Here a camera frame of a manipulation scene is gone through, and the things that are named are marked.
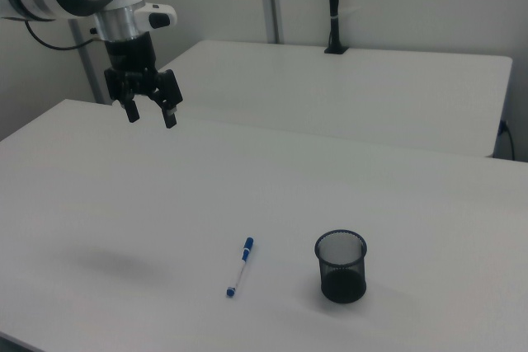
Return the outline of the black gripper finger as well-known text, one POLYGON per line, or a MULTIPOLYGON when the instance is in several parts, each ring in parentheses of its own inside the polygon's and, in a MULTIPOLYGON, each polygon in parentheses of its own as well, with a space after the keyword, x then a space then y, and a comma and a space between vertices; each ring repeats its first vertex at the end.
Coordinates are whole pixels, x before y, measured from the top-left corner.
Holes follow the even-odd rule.
POLYGON ((130 76, 126 72, 114 68, 105 70, 104 76, 110 98, 120 103, 130 123, 137 121, 139 119, 139 112, 134 102, 134 92, 130 85, 130 76))
POLYGON ((149 97, 160 107, 166 128, 174 127, 177 124, 177 106, 183 101, 183 98, 175 74, 171 69, 155 74, 153 90, 149 97))

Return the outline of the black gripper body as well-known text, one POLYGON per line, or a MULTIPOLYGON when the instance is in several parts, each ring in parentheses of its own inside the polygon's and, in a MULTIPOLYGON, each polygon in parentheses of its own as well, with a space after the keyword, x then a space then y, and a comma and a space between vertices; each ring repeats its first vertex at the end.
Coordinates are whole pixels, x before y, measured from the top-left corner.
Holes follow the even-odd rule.
POLYGON ((156 54, 151 35, 144 33, 130 40, 105 41, 111 66, 126 72, 131 78, 135 95, 147 96, 153 90, 156 69, 156 54))

